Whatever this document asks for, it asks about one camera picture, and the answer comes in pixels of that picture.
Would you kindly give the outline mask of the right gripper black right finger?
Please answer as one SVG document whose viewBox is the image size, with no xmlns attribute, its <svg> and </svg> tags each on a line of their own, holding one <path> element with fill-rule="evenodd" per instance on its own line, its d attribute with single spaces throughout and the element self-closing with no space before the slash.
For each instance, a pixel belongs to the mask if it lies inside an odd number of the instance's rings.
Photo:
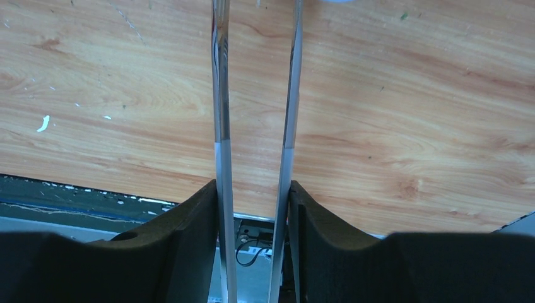
<svg viewBox="0 0 535 303">
<path fill-rule="evenodd" d="M 289 192 L 298 302 L 533 302 L 534 238 L 396 232 L 378 239 Z"/>
</svg>

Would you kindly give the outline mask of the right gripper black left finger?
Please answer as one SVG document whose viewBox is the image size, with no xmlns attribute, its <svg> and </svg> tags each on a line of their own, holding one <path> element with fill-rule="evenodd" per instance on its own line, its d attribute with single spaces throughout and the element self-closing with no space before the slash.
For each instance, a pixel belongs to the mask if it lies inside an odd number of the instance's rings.
<svg viewBox="0 0 535 303">
<path fill-rule="evenodd" d="M 111 240 L 1 234 L 2 302 L 207 302 L 218 233 L 215 181 Z"/>
</svg>

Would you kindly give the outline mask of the steel tongs with grey handle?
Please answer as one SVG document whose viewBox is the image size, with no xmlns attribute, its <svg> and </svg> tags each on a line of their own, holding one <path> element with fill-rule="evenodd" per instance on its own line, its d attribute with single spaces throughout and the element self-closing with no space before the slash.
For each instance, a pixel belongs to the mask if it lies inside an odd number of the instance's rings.
<svg viewBox="0 0 535 303">
<path fill-rule="evenodd" d="M 276 215 L 271 244 L 269 302 L 299 302 L 296 262 L 291 258 L 288 207 L 293 172 L 300 77 L 303 52 L 303 1 L 293 8 L 285 127 L 279 170 Z M 237 302 L 237 258 L 233 225 L 233 184 L 230 132 L 230 96 L 228 84 L 228 38 L 230 2 L 212 2 L 211 65 L 213 75 L 213 112 L 215 127 L 215 171 L 219 207 L 219 243 L 221 282 L 224 302 Z"/>
</svg>

